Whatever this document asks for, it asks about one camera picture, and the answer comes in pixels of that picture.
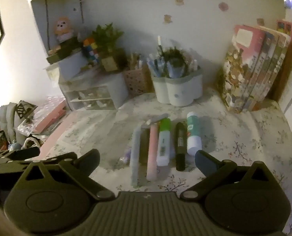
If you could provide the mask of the pink plush doll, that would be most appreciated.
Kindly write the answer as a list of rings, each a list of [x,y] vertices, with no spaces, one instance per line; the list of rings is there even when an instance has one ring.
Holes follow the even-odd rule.
[[[55,24],[55,36],[59,43],[69,40],[74,36],[74,30],[71,27],[69,18],[59,18]]]

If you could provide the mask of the pink book stack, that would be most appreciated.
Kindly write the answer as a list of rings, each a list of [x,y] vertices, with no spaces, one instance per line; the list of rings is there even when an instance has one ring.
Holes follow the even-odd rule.
[[[49,96],[45,102],[36,107],[19,124],[16,130],[22,135],[40,134],[51,124],[56,122],[66,113],[67,102],[63,96]]]

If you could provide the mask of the green cap highlighter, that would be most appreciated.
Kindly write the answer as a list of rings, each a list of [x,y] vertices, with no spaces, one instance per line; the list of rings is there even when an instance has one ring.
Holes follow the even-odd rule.
[[[171,120],[164,118],[159,123],[157,166],[168,166],[171,151]]]

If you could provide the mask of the grey blue pen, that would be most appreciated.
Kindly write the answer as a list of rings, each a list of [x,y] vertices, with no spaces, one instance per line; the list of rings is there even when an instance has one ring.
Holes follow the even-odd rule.
[[[139,158],[141,144],[141,127],[136,127],[132,135],[132,148],[130,153],[131,186],[137,187],[139,179]]]

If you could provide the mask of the black marker pen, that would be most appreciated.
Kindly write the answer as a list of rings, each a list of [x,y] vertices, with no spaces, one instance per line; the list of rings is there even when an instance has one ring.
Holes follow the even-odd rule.
[[[177,171],[184,171],[186,168],[187,154],[187,131],[183,123],[177,123],[175,127],[175,163]]]

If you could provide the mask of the potted green plant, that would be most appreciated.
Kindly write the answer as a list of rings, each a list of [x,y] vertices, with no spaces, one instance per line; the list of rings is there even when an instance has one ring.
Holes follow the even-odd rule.
[[[127,66],[125,50],[118,46],[118,40],[124,32],[113,26],[113,23],[97,25],[92,35],[97,44],[101,63],[106,72],[122,71]]]

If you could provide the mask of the floral tablecloth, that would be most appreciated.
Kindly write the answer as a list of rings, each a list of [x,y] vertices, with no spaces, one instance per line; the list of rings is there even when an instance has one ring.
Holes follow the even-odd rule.
[[[72,115],[46,156],[82,156],[97,149],[101,160],[91,177],[114,193],[181,193],[204,179],[195,164],[198,150],[240,166],[264,162],[291,203],[284,232],[292,235],[292,131],[275,102],[235,114],[210,89],[187,107],[162,104],[154,94],[143,94],[117,110]]]

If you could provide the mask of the pink perforated pen cup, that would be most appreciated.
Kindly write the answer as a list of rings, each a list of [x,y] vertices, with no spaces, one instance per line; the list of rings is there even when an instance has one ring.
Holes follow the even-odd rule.
[[[124,79],[128,91],[132,96],[153,92],[151,76],[148,69],[124,71]]]

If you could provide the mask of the white desktop drawer organizer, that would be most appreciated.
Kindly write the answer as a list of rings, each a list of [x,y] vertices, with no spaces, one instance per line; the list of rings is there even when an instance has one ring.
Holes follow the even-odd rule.
[[[71,110],[116,110],[129,98],[121,73],[82,73],[59,87]]]

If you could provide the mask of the colourful rubik cube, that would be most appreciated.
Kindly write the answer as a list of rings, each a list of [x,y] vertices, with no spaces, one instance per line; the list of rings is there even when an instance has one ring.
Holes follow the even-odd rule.
[[[92,37],[86,38],[82,42],[82,47],[88,58],[88,61],[94,65],[97,65],[99,63],[99,53],[95,40]]]

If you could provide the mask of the green white glue stick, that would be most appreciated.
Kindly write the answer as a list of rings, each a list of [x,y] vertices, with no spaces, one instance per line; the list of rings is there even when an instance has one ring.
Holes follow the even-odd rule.
[[[201,128],[199,117],[195,112],[187,114],[187,153],[195,156],[202,149]]]

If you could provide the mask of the white flower-shaped pen holder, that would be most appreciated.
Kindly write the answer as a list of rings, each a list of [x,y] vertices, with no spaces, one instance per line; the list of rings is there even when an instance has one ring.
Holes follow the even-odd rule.
[[[200,67],[189,75],[171,79],[151,76],[157,101],[176,107],[186,107],[202,96],[202,70]]]

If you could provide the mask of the white storage box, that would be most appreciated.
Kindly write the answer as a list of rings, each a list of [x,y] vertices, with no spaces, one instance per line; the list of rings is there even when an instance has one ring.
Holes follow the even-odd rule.
[[[67,58],[58,62],[60,76],[62,76],[64,80],[70,80],[80,73],[81,69],[85,67],[87,63],[87,58],[82,51],[71,54]]]

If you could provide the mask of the small purple correction pen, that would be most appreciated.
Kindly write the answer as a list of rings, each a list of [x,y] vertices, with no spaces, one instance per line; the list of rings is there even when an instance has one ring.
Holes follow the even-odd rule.
[[[131,148],[128,148],[125,153],[118,159],[117,167],[123,168],[129,165],[131,156]]]

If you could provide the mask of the pink highlighter pen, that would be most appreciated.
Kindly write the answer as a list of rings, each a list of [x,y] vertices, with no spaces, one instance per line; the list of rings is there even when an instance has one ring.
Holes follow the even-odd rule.
[[[147,180],[155,181],[157,178],[157,148],[158,148],[158,126],[150,126],[149,150],[147,162]]]

